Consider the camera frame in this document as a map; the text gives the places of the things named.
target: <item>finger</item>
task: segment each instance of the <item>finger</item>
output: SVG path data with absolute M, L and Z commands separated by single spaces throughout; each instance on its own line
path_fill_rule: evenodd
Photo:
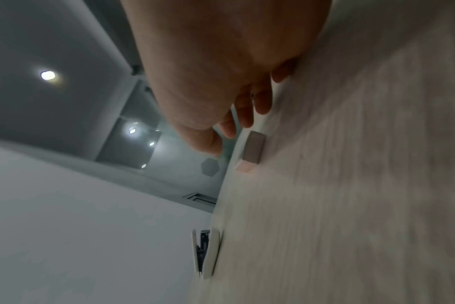
M 228 110 L 226 115 L 224 115 L 223 119 L 217 123 L 219 128 L 221 129 L 222 133 L 227 138 L 236 138 L 236 123 L 234 122 L 233 114 L 231 113 L 231 109 Z
M 259 114 L 267 114 L 273 105 L 273 90 L 271 77 L 267 74 L 260 82 L 251 86 L 254 94 L 254 108 Z
M 281 66 L 271 72 L 272 80 L 274 80 L 275 83 L 282 82 L 286 77 L 293 73 L 296 63 L 298 63 L 297 58 L 285 61 Z
M 194 149 L 220 155 L 223 150 L 223 141 L 213 128 L 196 130 L 184 125 L 171 122 L 179 135 Z
M 250 128 L 254 123 L 253 100 L 251 86 L 244 86 L 234 101 L 237 119 L 243 128 Z

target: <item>hexagon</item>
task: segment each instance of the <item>hexagon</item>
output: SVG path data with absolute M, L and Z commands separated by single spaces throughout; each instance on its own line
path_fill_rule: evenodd
M 208 158 L 201 164 L 201 172 L 204 175 L 213 177 L 219 172 L 219 163 L 216 159 Z

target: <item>ceiling light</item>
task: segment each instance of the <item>ceiling light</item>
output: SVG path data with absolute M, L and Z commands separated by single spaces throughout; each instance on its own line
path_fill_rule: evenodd
M 56 73 L 54 73 L 53 71 L 44 71 L 41 73 L 41 78 L 46 81 L 53 80 L 54 78 L 56 78 Z

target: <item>wooden surface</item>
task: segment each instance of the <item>wooden surface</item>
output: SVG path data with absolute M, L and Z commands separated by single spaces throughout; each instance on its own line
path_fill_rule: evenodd
M 233 159 L 193 303 L 455 303 L 455 1 L 344 1 Z

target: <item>hand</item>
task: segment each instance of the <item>hand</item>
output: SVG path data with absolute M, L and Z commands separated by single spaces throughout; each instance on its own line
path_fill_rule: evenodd
M 167 120 L 192 147 L 220 154 L 253 125 L 320 33 L 331 0 L 121 0 Z

